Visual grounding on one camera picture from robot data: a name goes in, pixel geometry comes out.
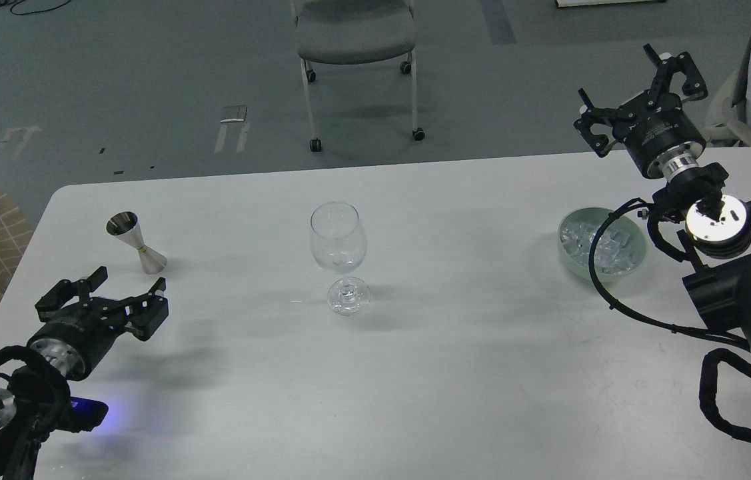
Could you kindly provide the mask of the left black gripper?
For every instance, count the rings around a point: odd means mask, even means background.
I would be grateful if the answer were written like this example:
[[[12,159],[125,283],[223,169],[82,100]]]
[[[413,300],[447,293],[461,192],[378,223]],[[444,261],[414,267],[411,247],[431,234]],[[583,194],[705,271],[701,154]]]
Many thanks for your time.
[[[36,303],[38,319],[47,321],[27,346],[69,381],[86,379],[126,331],[148,341],[169,316],[165,277],[148,292],[125,299],[121,307],[113,299],[90,298],[107,278],[108,270],[101,265],[88,277],[58,281]],[[79,301],[67,305],[74,298]]]

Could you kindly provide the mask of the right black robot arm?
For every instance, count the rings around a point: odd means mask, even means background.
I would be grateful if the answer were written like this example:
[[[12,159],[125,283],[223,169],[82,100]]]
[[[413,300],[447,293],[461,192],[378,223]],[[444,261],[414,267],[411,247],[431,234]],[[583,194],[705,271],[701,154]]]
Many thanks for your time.
[[[644,52],[656,73],[649,88],[631,100],[610,109],[595,106],[585,90],[578,92],[585,110],[574,125],[592,151],[604,157],[621,143],[643,177],[666,182],[651,201],[634,198],[598,227],[588,253],[589,277],[611,310],[720,344],[703,358],[699,407],[714,428],[751,443],[751,429],[730,423],[716,404],[720,364],[731,365],[751,379],[751,200],[723,192],[728,172],[722,165],[698,164],[706,140],[683,104],[704,99],[708,90],[691,55],[663,57],[650,45],[644,46]],[[634,210],[646,219],[648,236],[658,250],[693,266],[683,284],[704,327],[649,318],[625,306],[600,282],[594,259],[597,245],[610,225]]]

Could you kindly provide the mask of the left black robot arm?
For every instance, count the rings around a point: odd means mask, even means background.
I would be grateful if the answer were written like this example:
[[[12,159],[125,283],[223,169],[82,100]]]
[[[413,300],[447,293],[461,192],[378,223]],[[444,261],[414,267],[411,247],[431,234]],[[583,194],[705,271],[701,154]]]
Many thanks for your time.
[[[120,335],[149,340],[169,314],[160,277],[138,297],[108,299],[95,291],[107,268],[64,279],[36,303],[42,328],[25,345],[0,349],[0,478],[31,479],[38,453],[54,431],[92,431],[107,416],[104,402],[73,396]]]

